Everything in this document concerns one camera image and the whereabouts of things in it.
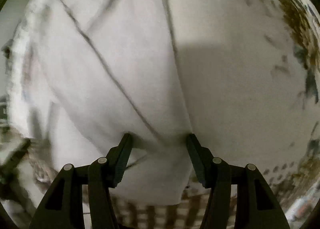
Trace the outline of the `floral bed sheet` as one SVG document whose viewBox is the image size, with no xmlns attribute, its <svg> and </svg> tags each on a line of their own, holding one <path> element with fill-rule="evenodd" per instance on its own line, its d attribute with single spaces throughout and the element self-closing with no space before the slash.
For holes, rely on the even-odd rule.
<svg viewBox="0 0 320 229">
<path fill-rule="evenodd" d="M 115 195 L 116 188 L 111 188 L 119 228 L 201 228 L 210 189 L 195 174 L 185 143 L 189 134 L 229 165 L 255 165 L 289 226 L 297 221 L 304 228 L 319 228 L 317 8 L 311 0 L 167 0 L 167 8 L 191 126 L 183 140 L 189 179 L 175 205 L 139 203 Z M 51 132 L 35 139 L 21 135 L 10 124 L 10 53 L 25 10 L 3 47 L 8 76 L 7 94 L 2 98 L 5 132 L 11 140 L 21 141 L 22 147 L 1 171 L 1 197 L 23 209 L 23 214 L 14 208 L 4 210 L 8 222 L 30 228 L 64 165 L 90 165 L 110 150 L 85 165 L 67 162 L 54 168 L 37 153 L 40 144 L 50 142 Z"/>
</svg>

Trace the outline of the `beige long sleeve shirt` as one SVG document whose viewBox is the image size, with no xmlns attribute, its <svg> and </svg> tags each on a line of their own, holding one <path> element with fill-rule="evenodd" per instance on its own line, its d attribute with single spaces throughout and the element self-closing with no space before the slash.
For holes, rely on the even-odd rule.
<svg viewBox="0 0 320 229">
<path fill-rule="evenodd" d="M 175 63 L 167 0 L 30 0 L 11 48 L 9 121 L 41 139 L 52 167 L 85 165 L 133 136 L 113 191 L 175 205 L 188 183 L 191 130 Z"/>
</svg>

